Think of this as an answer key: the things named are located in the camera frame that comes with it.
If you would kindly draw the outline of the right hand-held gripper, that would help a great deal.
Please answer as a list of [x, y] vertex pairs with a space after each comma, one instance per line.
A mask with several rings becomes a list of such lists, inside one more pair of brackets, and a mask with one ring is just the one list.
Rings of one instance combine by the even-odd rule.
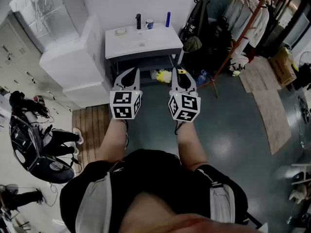
[[[193, 122], [200, 113], [201, 98], [185, 92], [176, 92], [180, 91], [177, 74], [178, 70], [174, 67], [172, 70], [172, 91], [170, 91], [168, 107], [174, 120]], [[186, 92], [196, 91], [197, 89], [194, 78], [187, 71], [181, 74], [181, 87]]]

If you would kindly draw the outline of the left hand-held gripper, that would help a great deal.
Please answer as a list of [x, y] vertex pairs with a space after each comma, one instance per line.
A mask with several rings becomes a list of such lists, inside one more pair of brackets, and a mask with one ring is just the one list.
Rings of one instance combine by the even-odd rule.
[[140, 69], [131, 68], [120, 74], [110, 91], [110, 109], [114, 119], [134, 119], [141, 107]]

